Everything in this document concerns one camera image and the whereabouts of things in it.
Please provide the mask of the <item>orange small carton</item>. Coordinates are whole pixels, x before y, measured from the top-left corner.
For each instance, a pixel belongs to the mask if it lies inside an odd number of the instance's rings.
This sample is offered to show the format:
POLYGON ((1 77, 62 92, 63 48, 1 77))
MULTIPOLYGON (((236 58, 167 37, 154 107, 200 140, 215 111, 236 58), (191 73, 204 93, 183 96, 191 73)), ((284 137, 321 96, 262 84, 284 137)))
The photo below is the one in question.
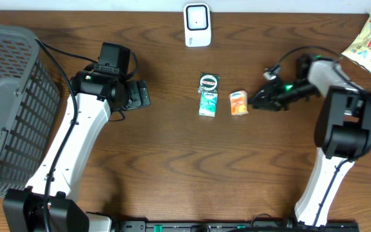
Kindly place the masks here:
POLYGON ((231 115, 240 116, 249 113, 247 108, 247 92, 245 90, 231 93, 229 100, 231 103, 231 115))

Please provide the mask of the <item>green Kleenex tissue pack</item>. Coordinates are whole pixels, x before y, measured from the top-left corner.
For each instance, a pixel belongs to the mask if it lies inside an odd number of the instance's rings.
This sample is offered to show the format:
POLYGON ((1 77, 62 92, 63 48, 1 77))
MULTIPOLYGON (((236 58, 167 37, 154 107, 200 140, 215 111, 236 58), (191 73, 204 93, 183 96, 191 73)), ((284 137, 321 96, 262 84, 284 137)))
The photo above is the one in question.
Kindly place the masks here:
POLYGON ((215 117, 218 94, 202 92, 200 96, 199 116, 215 117))

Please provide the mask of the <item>black round-label packet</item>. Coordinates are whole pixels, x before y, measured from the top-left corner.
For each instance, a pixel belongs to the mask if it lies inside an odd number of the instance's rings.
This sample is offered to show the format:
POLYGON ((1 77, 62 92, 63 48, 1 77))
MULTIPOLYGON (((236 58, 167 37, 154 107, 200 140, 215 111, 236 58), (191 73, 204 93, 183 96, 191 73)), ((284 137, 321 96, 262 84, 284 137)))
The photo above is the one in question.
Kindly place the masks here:
POLYGON ((218 93, 220 76, 211 73, 201 73, 198 92, 218 93))

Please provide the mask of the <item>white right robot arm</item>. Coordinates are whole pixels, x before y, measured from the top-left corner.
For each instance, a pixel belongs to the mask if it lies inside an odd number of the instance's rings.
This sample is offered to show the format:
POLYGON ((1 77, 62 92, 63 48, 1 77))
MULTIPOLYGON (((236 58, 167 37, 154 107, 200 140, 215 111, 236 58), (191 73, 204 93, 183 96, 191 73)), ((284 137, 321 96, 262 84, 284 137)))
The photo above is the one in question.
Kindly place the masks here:
POLYGON ((276 64, 263 74, 267 83, 248 101, 254 109, 288 110, 312 95, 324 98, 314 129, 316 161, 294 206, 296 227, 327 225, 328 211, 355 161, 371 151, 371 92, 343 72, 338 61, 306 53, 296 61, 296 80, 285 84, 276 64))

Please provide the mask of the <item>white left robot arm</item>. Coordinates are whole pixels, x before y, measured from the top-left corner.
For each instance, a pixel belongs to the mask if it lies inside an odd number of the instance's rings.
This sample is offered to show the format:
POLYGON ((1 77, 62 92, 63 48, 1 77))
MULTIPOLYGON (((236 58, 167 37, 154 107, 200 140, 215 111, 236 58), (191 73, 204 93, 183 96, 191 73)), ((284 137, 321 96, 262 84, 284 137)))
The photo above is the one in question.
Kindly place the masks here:
POLYGON ((9 189, 3 210, 10 231, 116 231, 111 216, 77 204, 82 173, 112 113, 151 104, 146 81, 129 75, 79 71, 60 128, 25 189, 9 189))

